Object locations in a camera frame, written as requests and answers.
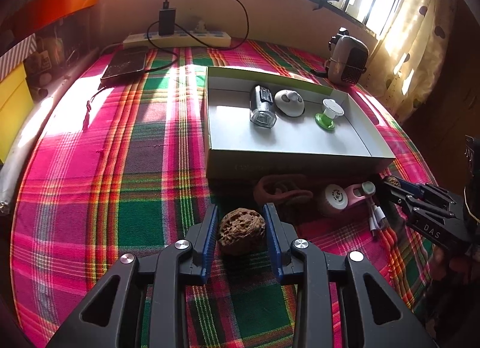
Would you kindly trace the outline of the pink clip with green pad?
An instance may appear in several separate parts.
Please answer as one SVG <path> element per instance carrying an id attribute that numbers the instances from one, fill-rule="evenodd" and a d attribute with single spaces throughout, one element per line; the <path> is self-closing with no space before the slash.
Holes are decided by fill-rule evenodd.
<path id="1" fill-rule="evenodd" d="M 347 196 L 347 207 L 354 207 L 359 203 L 371 199 L 376 193 L 376 187 L 373 182 L 365 181 L 361 184 L 354 184 L 346 187 L 345 193 Z"/>

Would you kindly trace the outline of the white round cap jar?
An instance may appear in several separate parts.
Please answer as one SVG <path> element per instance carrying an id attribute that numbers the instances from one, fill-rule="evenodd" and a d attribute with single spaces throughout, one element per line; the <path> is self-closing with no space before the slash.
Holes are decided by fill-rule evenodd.
<path id="1" fill-rule="evenodd" d="M 346 191 L 339 185 L 329 184 L 320 192 L 319 207 L 326 215 L 343 212 L 348 205 Z"/>

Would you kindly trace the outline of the brown wrinkled walnut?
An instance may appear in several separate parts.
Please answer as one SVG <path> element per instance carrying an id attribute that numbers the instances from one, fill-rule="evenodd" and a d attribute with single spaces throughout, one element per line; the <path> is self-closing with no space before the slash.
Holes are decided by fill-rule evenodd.
<path id="1" fill-rule="evenodd" d="M 220 221 L 218 244 L 222 254 L 246 255 L 264 248 L 266 224 L 255 210 L 239 207 Z"/>

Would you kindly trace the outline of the green white suction holder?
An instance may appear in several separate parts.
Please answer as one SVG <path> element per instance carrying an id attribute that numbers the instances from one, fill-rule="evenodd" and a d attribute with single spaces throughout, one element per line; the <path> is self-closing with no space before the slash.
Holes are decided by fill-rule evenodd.
<path id="1" fill-rule="evenodd" d="M 323 100 L 324 111 L 315 115 L 318 126 L 326 131 L 335 129 L 335 119 L 344 115 L 343 108 L 334 99 Z"/>

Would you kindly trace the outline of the spotted cream curtain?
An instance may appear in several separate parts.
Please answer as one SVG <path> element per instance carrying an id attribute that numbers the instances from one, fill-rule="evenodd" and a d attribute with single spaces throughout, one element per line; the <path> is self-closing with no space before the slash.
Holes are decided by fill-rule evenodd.
<path id="1" fill-rule="evenodd" d="M 399 123 L 431 95 L 456 15 L 456 0 L 402 0 L 361 84 Z"/>

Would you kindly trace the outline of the beige small space heater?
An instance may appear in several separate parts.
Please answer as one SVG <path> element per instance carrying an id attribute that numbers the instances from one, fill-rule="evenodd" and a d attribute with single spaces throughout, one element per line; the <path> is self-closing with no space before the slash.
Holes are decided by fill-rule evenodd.
<path id="1" fill-rule="evenodd" d="M 345 27 L 329 41 L 329 59 L 325 62 L 327 79 L 335 85 L 356 85 L 366 71 L 369 50 Z"/>

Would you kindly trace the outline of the plaid bed cloth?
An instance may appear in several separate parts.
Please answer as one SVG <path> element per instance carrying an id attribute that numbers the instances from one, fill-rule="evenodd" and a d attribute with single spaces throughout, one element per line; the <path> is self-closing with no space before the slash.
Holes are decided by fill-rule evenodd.
<path id="1" fill-rule="evenodd" d="M 125 252 L 150 254 L 183 238 L 215 198 L 205 177 L 201 102 L 208 66 L 260 68 L 320 82 L 309 72 L 326 56 L 249 41 L 236 51 L 180 49 L 169 70 L 86 100 L 112 54 L 68 90 L 32 152 L 13 218 L 10 268 L 19 325 L 45 347 L 110 265 Z M 385 171 L 411 182 L 435 182 L 421 153 L 382 105 L 361 90 L 378 116 L 396 159 Z M 412 310 L 431 285 L 430 241 L 412 230 L 385 229 L 376 238 L 367 218 L 302 224 L 302 236 L 331 253 L 360 250 Z M 208 284 L 187 291 L 192 347 L 291 347 L 295 289 L 278 285 L 269 258 L 253 255 L 243 277 L 221 259 Z"/>

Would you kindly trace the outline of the white round mini fan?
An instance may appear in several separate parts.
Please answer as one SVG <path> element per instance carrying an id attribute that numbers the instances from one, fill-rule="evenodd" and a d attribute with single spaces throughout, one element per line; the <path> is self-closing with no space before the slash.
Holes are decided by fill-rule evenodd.
<path id="1" fill-rule="evenodd" d="M 286 116 L 300 117 L 304 113 L 304 99 L 295 90 L 279 90 L 275 93 L 274 102 Z"/>

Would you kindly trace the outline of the white cardboard box tray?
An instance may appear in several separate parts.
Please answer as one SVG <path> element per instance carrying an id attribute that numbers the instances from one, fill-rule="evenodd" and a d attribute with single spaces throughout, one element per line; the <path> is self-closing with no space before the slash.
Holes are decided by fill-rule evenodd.
<path id="1" fill-rule="evenodd" d="M 250 93 L 269 88 L 295 90 L 304 113 L 289 117 L 275 105 L 272 129 L 250 121 Z M 344 115 L 335 129 L 317 125 L 323 100 L 334 99 Z M 353 94 L 259 69 L 210 67 L 204 111 L 206 174 L 209 179 L 253 180 L 269 174 L 303 173 L 319 177 L 368 177 L 383 171 L 395 154 L 355 101 Z"/>

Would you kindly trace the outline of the black clear cylindrical device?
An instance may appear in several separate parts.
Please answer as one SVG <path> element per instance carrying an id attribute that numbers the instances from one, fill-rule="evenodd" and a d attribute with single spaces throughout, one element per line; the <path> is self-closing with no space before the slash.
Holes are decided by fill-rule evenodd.
<path id="1" fill-rule="evenodd" d="M 250 121 L 259 127 L 272 129 L 277 121 L 274 101 L 269 88 L 256 85 L 250 91 Z"/>

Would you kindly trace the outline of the yellow box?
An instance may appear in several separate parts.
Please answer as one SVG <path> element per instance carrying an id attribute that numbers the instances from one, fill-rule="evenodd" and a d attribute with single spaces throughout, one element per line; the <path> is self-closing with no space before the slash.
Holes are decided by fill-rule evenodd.
<path id="1" fill-rule="evenodd" d="M 1 164 L 4 164 L 13 141 L 33 108 L 23 63 L 1 81 L 0 107 L 0 156 Z"/>

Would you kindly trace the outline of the black flat power bank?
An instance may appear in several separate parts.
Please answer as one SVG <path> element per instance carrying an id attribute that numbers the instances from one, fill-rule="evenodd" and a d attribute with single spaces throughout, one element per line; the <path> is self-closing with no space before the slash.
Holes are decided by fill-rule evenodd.
<path id="1" fill-rule="evenodd" d="M 143 72 L 148 51 L 149 48 L 146 46 L 129 47 L 118 51 L 106 67 L 101 81 L 106 82 Z"/>

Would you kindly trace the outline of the white power strip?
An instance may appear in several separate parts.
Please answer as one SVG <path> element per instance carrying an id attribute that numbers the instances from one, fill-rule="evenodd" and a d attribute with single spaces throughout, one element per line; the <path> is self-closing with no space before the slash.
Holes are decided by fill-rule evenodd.
<path id="1" fill-rule="evenodd" d="M 201 47 L 202 43 L 199 43 L 194 38 L 199 39 L 201 42 L 206 43 L 209 47 L 230 47 L 231 37 L 222 31 L 208 31 L 206 33 L 185 33 L 184 31 L 176 31 L 173 35 L 160 36 L 157 32 L 144 34 L 132 34 L 126 37 L 122 42 L 123 48 L 130 47 L 150 47 L 153 48 L 151 43 L 157 45 L 157 47 Z"/>

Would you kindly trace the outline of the black charger adapter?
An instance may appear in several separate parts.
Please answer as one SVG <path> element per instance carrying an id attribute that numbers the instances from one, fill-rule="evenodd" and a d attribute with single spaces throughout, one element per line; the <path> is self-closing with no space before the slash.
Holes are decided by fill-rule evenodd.
<path id="1" fill-rule="evenodd" d="M 168 1 L 163 2 L 159 10 L 158 34 L 160 36 L 173 35 L 176 27 L 176 9 L 170 7 Z"/>

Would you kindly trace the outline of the orange box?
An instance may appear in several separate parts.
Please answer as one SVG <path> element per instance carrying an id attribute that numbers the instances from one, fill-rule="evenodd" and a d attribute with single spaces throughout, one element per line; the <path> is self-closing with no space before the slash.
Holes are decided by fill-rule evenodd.
<path id="1" fill-rule="evenodd" d="M 8 17 L 2 29 L 10 29 L 16 39 L 23 39 L 61 18 L 90 8 L 98 0 L 32 0 Z"/>

